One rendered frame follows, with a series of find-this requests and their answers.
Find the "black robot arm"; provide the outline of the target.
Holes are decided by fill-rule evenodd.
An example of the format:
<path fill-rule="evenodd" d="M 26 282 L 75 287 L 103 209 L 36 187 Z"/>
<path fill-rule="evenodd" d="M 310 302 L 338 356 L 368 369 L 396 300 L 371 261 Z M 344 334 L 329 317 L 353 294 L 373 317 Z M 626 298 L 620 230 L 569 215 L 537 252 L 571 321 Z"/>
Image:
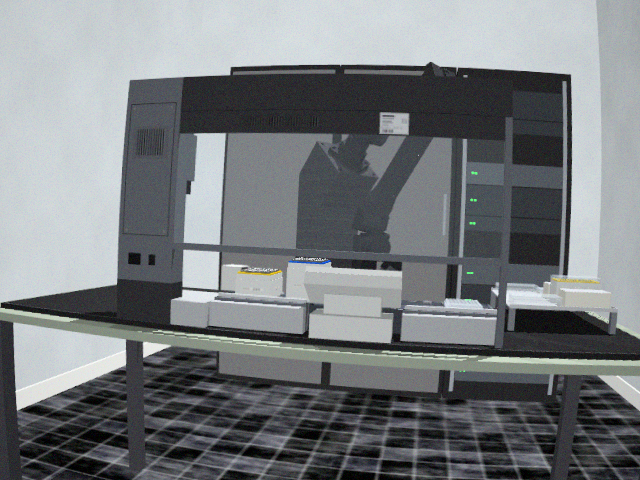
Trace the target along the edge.
<path fill-rule="evenodd" d="M 433 62 L 429 62 L 426 65 L 426 70 L 422 75 L 456 77 L 455 73 L 448 71 L 444 68 L 442 69 L 440 66 L 434 64 Z M 390 262 L 390 261 L 382 261 L 382 262 L 383 263 L 380 266 L 381 267 L 380 270 L 402 271 L 402 262 Z M 375 270 L 376 261 L 362 260 L 362 269 Z"/>

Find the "white ready panel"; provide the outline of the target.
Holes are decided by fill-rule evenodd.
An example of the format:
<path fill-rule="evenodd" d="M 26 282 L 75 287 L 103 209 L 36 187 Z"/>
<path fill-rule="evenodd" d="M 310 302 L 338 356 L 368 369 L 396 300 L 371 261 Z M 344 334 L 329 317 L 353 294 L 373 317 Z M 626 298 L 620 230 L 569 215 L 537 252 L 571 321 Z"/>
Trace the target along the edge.
<path fill-rule="evenodd" d="M 245 265 L 222 265 L 221 290 L 227 290 L 227 293 L 235 293 L 237 272 L 248 268 L 249 266 Z"/>

